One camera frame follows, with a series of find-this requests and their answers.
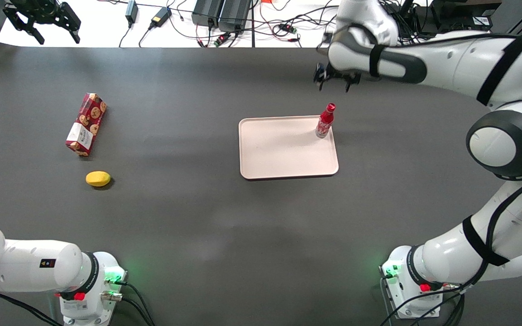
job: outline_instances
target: yellow lemon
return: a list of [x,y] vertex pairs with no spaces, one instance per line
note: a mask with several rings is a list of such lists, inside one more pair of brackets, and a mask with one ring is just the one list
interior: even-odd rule
[[94,171],[86,175],[86,182],[90,186],[103,187],[110,182],[110,175],[104,171]]

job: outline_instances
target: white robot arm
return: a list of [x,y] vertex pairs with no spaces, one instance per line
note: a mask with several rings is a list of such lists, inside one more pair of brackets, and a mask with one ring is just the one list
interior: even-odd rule
[[9,240],[0,231],[0,292],[54,291],[64,322],[107,326],[125,270],[107,252],[54,240]]
[[470,128],[468,151],[507,180],[464,223],[423,245],[396,248],[381,266],[399,318],[437,317],[444,283],[462,290],[522,276],[522,37],[456,31],[396,46],[397,35],[377,0],[342,0],[329,64],[318,66],[316,81],[344,78],[349,87],[369,74],[476,98],[491,113]]

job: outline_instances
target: gray table surface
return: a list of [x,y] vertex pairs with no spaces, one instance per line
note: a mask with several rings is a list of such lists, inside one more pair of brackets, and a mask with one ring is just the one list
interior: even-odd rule
[[[320,93],[319,60],[311,49],[0,45],[0,229],[114,254],[159,326],[378,325],[390,250],[447,231],[502,184],[464,146],[487,110],[383,81]],[[64,141],[87,91],[109,109],[84,159]],[[241,177],[241,119],[330,101],[335,176]],[[95,170],[112,187],[90,188]],[[13,296],[49,311],[43,293]],[[120,305],[112,324],[141,320]],[[43,324],[0,301],[0,325]],[[480,283],[461,325],[522,325],[522,278]]]

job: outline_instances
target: black strap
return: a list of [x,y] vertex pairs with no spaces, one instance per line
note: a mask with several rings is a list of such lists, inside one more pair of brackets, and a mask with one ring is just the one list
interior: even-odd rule
[[467,217],[462,221],[462,231],[464,231],[464,235],[466,240],[469,241],[470,245],[473,247],[474,251],[477,252],[481,258],[486,260],[489,264],[495,266],[501,266],[502,264],[506,264],[509,260],[503,256],[499,256],[496,252],[489,249],[487,245],[483,243],[483,240],[480,239],[479,234],[474,229],[470,218],[472,216]]
[[374,45],[370,52],[370,76],[379,78],[380,74],[377,70],[377,65],[380,64],[380,56],[382,51],[386,49],[386,45]]
[[503,56],[501,60],[495,64],[493,70],[484,81],[483,86],[477,95],[477,100],[483,105],[487,105],[491,101],[493,93],[501,83],[501,80],[505,74],[509,71],[509,68],[513,66],[515,60],[522,53],[522,35],[517,37],[511,42],[505,49],[503,49]]

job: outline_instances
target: tray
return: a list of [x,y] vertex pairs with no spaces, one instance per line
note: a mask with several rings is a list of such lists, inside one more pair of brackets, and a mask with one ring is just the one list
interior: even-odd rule
[[245,179],[329,176],[339,169],[334,133],[315,135],[319,115],[247,118],[239,123]]

